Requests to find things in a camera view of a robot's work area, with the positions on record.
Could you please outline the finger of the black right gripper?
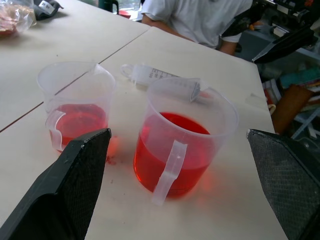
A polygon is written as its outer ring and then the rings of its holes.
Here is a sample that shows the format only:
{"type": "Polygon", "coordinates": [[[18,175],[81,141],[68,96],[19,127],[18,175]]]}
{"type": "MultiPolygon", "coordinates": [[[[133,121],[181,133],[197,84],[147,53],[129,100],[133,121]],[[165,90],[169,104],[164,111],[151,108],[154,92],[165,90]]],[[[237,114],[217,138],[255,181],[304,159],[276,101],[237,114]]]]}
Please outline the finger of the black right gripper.
{"type": "Polygon", "coordinates": [[[298,30],[288,32],[282,37],[269,43],[253,59],[253,63],[270,63],[277,59],[286,57],[303,46],[315,43],[315,32],[310,26],[304,26],[298,30]]]}
{"type": "Polygon", "coordinates": [[[248,10],[235,16],[224,28],[220,36],[222,38],[236,36],[249,28],[250,25],[259,21],[265,11],[264,4],[254,4],[248,10]]]}

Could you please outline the white metal frame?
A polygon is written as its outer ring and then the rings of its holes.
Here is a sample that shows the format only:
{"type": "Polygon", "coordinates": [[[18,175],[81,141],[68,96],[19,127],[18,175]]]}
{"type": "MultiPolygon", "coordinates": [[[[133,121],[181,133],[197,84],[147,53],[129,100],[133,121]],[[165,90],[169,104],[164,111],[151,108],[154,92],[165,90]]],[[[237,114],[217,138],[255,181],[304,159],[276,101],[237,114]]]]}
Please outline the white metal frame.
{"type": "Polygon", "coordinates": [[[309,132],[311,133],[311,136],[313,138],[316,139],[316,135],[320,136],[320,131],[317,131],[313,127],[311,127],[312,121],[318,116],[320,116],[320,107],[318,107],[314,111],[299,113],[294,118],[294,120],[301,123],[301,126],[295,131],[291,138],[296,139],[306,128],[309,129],[309,132]]]}

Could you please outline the black pouch with white label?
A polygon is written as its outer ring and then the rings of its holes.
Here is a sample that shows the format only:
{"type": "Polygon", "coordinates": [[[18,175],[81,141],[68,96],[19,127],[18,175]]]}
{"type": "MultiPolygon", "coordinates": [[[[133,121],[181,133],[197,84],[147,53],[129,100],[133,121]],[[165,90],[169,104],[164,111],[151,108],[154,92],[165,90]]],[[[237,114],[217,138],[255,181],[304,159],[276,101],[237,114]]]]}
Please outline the black pouch with white label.
{"type": "Polygon", "coordinates": [[[37,21],[54,17],[59,9],[63,7],[56,0],[33,0],[33,10],[37,21]]]}

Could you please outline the small beaker with red liquid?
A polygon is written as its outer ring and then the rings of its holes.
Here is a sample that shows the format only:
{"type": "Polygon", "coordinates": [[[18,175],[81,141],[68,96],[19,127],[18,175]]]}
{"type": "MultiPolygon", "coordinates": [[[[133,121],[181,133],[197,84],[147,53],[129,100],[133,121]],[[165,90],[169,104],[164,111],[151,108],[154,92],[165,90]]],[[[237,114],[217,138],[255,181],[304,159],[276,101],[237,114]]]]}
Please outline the small beaker with red liquid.
{"type": "Polygon", "coordinates": [[[108,127],[115,78],[94,62],[58,62],[43,68],[37,83],[44,97],[52,147],[108,127]]]}

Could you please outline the teal cloth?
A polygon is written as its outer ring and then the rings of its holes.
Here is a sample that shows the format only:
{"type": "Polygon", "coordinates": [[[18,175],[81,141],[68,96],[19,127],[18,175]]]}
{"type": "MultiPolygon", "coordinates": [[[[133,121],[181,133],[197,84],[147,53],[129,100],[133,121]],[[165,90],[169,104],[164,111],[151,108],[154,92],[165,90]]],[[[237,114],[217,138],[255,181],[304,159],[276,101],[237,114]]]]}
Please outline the teal cloth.
{"type": "Polygon", "coordinates": [[[313,67],[299,72],[288,73],[280,77],[280,83],[284,88],[291,85],[312,85],[320,80],[320,67],[313,67]]]}

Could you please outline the person in white t-shirt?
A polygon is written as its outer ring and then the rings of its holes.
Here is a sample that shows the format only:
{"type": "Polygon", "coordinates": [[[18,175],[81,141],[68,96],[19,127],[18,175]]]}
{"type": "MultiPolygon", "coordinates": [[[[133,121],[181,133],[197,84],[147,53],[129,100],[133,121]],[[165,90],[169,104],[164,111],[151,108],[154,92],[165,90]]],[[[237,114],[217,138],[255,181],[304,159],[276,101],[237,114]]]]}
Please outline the person in white t-shirt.
{"type": "Polygon", "coordinates": [[[241,33],[221,37],[253,0],[144,0],[142,23],[233,56],[241,33]]]}

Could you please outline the clear plastic snack bag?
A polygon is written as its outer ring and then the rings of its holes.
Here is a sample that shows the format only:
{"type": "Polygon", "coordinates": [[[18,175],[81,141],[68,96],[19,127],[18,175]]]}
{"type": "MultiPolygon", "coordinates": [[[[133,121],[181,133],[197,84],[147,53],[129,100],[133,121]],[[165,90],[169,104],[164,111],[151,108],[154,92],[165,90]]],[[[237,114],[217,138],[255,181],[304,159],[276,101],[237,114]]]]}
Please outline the clear plastic snack bag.
{"type": "Polygon", "coordinates": [[[22,33],[36,23],[34,0],[0,0],[0,39],[22,33]]]}

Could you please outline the stack of books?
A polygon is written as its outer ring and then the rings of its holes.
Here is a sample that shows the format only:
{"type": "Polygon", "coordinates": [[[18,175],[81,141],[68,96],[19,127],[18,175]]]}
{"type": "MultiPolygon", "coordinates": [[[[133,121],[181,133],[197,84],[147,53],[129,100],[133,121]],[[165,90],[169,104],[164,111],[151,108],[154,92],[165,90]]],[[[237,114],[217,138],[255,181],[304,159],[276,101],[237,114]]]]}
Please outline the stack of books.
{"type": "Polygon", "coordinates": [[[269,105],[277,105],[283,96],[283,89],[279,81],[270,79],[262,83],[263,91],[269,105]]]}

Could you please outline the dark green jug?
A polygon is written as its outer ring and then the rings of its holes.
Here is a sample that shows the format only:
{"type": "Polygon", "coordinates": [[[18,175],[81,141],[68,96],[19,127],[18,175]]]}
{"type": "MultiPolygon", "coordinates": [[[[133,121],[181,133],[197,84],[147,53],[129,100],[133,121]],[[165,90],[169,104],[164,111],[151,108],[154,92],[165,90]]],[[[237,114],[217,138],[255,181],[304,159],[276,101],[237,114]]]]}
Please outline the dark green jug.
{"type": "Polygon", "coordinates": [[[119,2],[117,0],[98,0],[98,7],[113,13],[113,7],[116,6],[116,14],[119,14],[119,2]]]}

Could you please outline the clear plastic syringe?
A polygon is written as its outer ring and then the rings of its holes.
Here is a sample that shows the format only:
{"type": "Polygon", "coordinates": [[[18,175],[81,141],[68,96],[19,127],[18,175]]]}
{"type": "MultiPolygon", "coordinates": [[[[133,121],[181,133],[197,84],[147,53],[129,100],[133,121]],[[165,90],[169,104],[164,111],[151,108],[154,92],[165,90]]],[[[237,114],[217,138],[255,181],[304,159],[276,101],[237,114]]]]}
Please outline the clear plastic syringe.
{"type": "Polygon", "coordinates": [[[123,76],[139,87],[148,88],[158,80],[173,79],[173,85],[186,89],[191,103],[209,104],[213,101],[208,85],[200,78],[179,77],[145,64],[124,64],[120,67],[120,71],[123,76]]]}

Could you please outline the brown cardboard box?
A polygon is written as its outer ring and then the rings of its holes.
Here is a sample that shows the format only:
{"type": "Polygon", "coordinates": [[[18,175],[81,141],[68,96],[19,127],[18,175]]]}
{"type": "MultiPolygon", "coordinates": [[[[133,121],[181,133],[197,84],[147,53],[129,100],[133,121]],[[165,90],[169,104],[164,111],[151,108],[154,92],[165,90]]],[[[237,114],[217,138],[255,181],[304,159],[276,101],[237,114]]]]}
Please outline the brown cardboard box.
{"type": "Polygon", "coordinates": [[[282,135],[296,115],[314,95],[313,91],[299,85],[291,85],[285,92],[271,115],[274,131],[282,135]]]}

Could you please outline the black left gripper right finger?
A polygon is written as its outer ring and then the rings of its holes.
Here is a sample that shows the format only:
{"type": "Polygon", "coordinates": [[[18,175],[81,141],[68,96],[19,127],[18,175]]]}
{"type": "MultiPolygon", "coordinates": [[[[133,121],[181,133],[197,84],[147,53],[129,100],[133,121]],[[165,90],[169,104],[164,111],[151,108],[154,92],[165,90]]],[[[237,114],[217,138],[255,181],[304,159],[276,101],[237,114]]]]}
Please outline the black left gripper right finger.
{"type": "Polygon", "coordinates": [[[288,240],[320,240],[320,161],[301,143],[246,133],[263,193],[288,240]]]}

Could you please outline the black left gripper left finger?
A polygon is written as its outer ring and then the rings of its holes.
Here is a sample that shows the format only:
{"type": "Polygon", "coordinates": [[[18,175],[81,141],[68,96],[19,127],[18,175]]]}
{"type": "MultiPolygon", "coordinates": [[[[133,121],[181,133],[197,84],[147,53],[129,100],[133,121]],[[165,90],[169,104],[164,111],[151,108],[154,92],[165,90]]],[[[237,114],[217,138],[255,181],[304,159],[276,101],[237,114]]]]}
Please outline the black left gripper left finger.
{"type": "Polygon", "coordinates": [[[0,240],[84,240],[100,194],[112,132],[68,143],[0,227],[0,240]]]}

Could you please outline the large beaker with red liquid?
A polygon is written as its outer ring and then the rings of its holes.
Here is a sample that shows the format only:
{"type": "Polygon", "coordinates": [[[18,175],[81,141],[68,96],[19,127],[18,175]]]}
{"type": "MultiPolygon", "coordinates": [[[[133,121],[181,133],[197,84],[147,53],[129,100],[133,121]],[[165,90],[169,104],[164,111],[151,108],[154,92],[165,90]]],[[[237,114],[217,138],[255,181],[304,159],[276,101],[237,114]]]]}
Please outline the large beaker with red liquid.
{"type": "Polygon", "coordinates": [[[151,83],[133,168],[152,202],[188,193],[239,124],[235,106],[198,78],[151,83]]]}

